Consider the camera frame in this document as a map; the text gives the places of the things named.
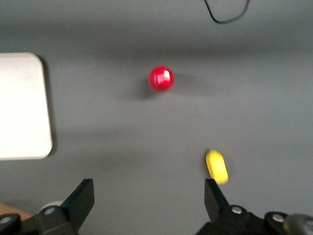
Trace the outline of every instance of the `metal bolt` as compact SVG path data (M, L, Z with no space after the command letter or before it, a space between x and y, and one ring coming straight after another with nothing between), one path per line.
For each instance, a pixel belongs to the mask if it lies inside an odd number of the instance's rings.
M3 218L2 220L0 220L0 224L5 224L5 223L7 223L7 222L10 222L12 220L12 218L11 217L5 217L5 218Z
M280 214L273 214L272 216L273 220L283 223L285 219Z
M235 214L241 214L243 212L243 210L240 207L233 207L231 211L234 212Z
M51 207L47 210L44 211L44 214L48 215L48 214L52 214L54 212L55 208L54 207Z

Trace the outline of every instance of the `white board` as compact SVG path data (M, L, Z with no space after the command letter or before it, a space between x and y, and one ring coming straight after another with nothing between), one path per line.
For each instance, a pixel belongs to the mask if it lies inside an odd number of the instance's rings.
M41 159L51 149L40 59L31 53L0 53L0 160Z

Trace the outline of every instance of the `red ball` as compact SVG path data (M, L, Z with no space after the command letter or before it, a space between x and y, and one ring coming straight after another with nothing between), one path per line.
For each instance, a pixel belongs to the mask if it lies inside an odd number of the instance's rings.
M168 91L174 84L173 72L165 66L159 66L151 70L149 75L150 87L156 92Z

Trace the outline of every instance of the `wooden surface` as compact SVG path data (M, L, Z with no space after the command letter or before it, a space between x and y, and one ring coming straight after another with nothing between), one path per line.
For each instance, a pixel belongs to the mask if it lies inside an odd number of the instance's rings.
M7 204L4 204L2 202L0 202L0 215L2 214L9 214L9 213L17 213L20 214L21 216L21 220L26 220L30 217L32 217L33 215L27 212L24 212L22 210L19 210L15 207L9 206Z

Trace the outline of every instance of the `black cord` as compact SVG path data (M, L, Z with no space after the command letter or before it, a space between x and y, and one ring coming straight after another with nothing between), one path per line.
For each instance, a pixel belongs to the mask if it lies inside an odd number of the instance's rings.
M207 0L204 0L204 2L205 2L205 5L206 5L206 7L207 7L207 9L208 9L208 11L209 11L209 13L210 13L210 16L211 16L211 18L212 18L212 20L214 21L214 22L216 22L216 23L218 23L218 24L228 24L228 23L231 23L231 22L234 22L234 21L236 21L236 20L239 20L245 13L246 13L246 11L247 11L247 9L248 9L248 6L249 6L249 3L250 3L250 0L246 0L246 5L245 5L245 7L244 7L244 9L243 9L243 11L242 11L242 13L239 15L239 16L237 16L237 17L235 17L235 18L232 18L232 19L230 19L230 20L227 20L227 21L218 21L214 16L213 16L213 13L212 13L212 11L211 11L211 8L210 8L210 5L209 5L209 3L207 2Z

